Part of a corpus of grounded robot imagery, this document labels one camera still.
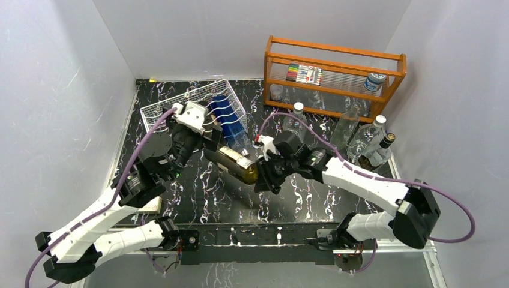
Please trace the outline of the dark green bottle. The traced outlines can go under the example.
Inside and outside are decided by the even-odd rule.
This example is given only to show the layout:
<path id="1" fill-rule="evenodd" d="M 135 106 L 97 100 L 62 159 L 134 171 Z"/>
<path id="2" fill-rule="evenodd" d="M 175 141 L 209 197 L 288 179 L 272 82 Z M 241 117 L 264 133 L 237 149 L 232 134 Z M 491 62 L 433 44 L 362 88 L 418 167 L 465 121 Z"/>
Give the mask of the dark green bottle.
<path id="1" fill-rule="evenodd" d="M 258 180 L 256 163 L 228 146 L 221 146 L 216 151 L 206 149 L 204 156 L 221 170 L 245 184 L 252 185 Z"/>

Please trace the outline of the round clear glass bottle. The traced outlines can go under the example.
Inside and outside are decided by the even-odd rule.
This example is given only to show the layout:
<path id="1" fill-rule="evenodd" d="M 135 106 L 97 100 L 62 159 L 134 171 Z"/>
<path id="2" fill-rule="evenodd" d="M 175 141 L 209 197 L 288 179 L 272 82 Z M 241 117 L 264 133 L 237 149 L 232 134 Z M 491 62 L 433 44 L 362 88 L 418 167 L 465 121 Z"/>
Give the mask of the round clear glass bottle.
<path id="1" fill-rule="evenodd" d="M 307 120 L 303 114 L 303 108 L 303 103 L 296 102 L 289 116 L 283 118 L 283 131 L 291 131 L 301 142 L 304 141 L 307 132 Z"/>

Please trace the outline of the dark bottle black foil top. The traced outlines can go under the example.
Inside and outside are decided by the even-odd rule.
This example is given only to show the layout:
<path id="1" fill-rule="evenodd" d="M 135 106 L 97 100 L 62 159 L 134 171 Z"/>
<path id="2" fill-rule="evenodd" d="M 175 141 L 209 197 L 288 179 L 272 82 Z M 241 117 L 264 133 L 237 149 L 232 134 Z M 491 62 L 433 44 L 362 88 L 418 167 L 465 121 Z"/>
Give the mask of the dark bottle black foil top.
<path id="1" fill-rule="evenodd" d="M 359 157 L 359 166 L 372 172 L 379 169 L 391 157 L 392 152 L 390 146 L 395 139 L 396 136 L 393 133 L 388 133 L 380 142 L 370 145 Z"/>

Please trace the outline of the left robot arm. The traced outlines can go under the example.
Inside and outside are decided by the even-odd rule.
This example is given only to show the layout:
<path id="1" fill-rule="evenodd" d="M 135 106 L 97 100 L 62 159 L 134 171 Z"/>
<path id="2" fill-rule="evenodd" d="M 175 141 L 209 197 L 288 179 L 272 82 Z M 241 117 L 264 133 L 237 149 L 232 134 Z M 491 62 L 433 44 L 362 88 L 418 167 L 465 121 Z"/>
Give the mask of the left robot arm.
<path id="1" fill-rule="evenodd" d="M 37 261 L 43 263 L 46 277 L 71 284 L 86 278 L 103 263 L 137 250 L 195 250 L 197 246 L 189 238 L 199 234 L 179 230 L 168 216 L 121 232 L 110 233 L 110 229 L 165 192 L 159 172 L 176 179 L 194 151 L 216 151 L 222 136 L 218 125 L 193 130 L 176 124 L 169 133 L 150 130 L 125 170 L 91 206 L 65 227 L 36 236 L 40 251 Z"/>

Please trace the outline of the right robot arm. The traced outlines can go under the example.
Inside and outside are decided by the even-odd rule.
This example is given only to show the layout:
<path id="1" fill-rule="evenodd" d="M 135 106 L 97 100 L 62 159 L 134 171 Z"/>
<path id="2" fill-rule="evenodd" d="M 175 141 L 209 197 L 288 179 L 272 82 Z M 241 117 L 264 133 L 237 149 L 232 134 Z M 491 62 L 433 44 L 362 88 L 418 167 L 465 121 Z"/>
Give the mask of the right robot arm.
<path id="1" fill-rule="evenodd" d="M 263 151 L 256 160 L 259 176 L 255 192 L 278 194 L 288 176 L 299 174 L 356 194 L 382 209 L 375 214 L 348 213 L 335 229 L 327 234 L 318 233 L 310 244 L 321 250 L 333 250 L 387 238 L 416 249 L 426 245 L 441 214 L 428 188 L 398 183 L 351 166 L 329 149 L 310 149 L 291 132 L 276 137 L 258 135 L 255 143 Z"/>

